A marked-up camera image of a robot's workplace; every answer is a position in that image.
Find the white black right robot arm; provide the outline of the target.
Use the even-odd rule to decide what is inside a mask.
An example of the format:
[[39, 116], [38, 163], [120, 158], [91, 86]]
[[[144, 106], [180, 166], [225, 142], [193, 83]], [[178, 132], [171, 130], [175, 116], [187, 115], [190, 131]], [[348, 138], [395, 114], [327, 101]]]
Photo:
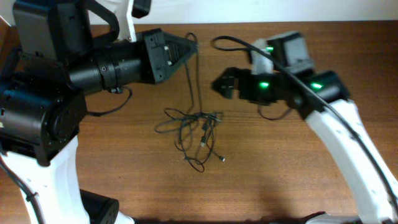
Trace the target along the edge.
[[397, 179], [369, 137], [358, 108], [338, 74], [317, 73], [300, 32], [238, 40], [249, 55], [251, 69], [227, 68], [211, 87], [230, 99], [237, 90], [242, 100], [258, 106], [284, 101], [298, 112], [322, 140], [348, 184], [357, 206], [355, 216], [317, 212], [300, 223], [396, 223]]

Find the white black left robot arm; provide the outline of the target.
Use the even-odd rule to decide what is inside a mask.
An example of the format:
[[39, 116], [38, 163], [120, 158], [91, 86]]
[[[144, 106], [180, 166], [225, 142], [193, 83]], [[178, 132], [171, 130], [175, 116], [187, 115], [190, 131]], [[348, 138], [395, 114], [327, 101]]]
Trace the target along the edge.
[[132, 223], [119, 202], [82, 190], [76, 171], [85, 98], [168, 80], [197, 44], [160, 29], [120, 40], [118, 17], [96, 1], [16, 1], [20, 46], [1, 72], [1, 168], [32, 223]]

